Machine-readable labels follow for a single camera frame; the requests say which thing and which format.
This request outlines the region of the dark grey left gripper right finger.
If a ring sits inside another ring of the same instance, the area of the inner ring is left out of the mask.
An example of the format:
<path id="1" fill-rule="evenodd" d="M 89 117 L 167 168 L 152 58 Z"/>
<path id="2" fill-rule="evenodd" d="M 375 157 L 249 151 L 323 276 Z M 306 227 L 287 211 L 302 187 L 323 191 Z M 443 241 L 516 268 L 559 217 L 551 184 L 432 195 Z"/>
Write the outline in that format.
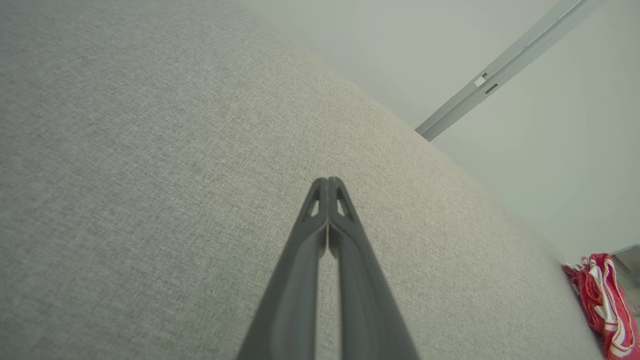
<path id="1" fill-rule="evenodd" d="M 338 262 L 340 357 L 418 360 L 419 354 L 345 183 L 328 180 L 328 245 Z"/>

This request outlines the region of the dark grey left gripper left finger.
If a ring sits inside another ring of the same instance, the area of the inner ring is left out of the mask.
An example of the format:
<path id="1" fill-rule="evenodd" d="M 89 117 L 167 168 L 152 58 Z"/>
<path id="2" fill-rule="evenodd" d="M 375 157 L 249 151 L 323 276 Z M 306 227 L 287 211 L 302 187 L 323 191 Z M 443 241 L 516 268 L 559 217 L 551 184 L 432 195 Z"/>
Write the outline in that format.
<path id="1" fill-rule="evenodd" d="M 254 314 L 239 360 L 313 360 L 318 273 L 327 248 L 329 180 L 311 184 Z"/>

